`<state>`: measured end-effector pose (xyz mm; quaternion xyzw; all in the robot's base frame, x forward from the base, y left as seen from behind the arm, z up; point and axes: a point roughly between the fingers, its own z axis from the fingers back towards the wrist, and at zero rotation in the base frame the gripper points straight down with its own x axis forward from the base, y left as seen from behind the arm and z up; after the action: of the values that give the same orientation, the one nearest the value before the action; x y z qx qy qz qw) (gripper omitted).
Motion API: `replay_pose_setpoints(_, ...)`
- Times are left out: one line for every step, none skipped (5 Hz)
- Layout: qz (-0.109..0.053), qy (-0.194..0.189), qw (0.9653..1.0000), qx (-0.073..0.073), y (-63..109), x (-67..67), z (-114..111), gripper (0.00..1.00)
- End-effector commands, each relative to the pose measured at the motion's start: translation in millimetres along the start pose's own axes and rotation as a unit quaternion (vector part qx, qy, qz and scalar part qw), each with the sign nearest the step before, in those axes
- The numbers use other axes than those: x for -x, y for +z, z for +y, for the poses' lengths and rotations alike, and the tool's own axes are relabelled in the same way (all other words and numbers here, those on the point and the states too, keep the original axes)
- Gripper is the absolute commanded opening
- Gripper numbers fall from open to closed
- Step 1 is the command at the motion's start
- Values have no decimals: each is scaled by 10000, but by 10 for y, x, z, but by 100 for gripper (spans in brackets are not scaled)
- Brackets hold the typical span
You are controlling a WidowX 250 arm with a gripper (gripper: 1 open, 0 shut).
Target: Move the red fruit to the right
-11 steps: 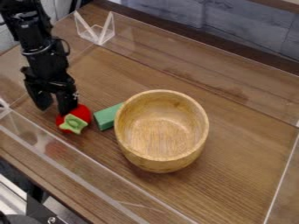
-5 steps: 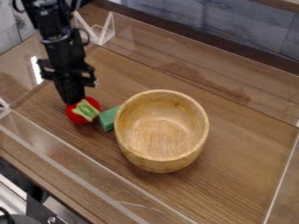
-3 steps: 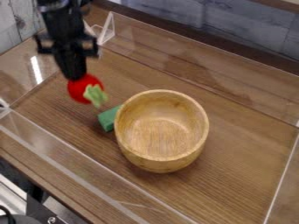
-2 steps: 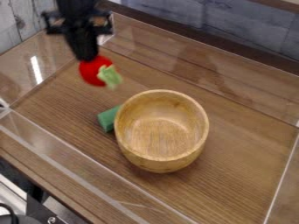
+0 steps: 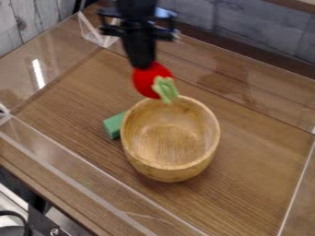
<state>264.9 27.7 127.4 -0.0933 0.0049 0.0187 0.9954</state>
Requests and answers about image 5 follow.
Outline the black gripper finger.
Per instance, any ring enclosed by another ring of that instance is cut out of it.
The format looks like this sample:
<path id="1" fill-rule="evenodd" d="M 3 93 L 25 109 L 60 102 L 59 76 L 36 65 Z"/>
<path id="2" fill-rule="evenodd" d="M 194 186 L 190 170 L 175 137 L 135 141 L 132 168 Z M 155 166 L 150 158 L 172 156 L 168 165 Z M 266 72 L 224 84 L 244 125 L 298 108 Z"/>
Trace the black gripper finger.
<path id="1" fill-rule="evenodd" d="M 140 68 L 148 68 L 156 59 L 156 41 L 151 33 L 140 35 Z"/>
<path id="2" fill-rule="evenodd" d="M 142 50 L 142 40 L 138 34 L 126 32 L 122 37 L 122 42 L 132 67 L 140 67 L 142 61 L 139 55 Z"/>

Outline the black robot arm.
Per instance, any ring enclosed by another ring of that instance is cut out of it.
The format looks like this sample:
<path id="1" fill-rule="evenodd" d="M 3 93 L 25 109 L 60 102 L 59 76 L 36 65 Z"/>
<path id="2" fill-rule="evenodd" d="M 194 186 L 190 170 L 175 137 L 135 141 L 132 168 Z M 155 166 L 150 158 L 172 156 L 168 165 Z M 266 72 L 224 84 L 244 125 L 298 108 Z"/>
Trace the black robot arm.
<path id="1" fill-rule="evenodd" d="M 100 33 L 119 37 L 134 68 L 147 69 L 156 60 L 156 42 L 175 41 L 178 13 L 160 8 L 158 0 L 116 0 L 98 11 Z"/>

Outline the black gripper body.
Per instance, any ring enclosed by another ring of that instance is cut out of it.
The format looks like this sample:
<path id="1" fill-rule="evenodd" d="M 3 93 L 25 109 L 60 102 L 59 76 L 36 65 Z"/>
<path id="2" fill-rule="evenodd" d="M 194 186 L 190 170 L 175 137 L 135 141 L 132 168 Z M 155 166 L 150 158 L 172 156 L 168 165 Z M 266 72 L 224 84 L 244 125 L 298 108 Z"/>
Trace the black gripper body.
<path id="1" fill-rule="evenodd" d="M 156 7 L 150 17 L 127 18 L 115 7 L 100 7 L 100 33 L 103 35 L 123 37 L 128 32 L 151 30 L 152 38 L 160 41 L 175 41 L 179 38 L 179 30 L 175 27 L 178 13 Z"/>

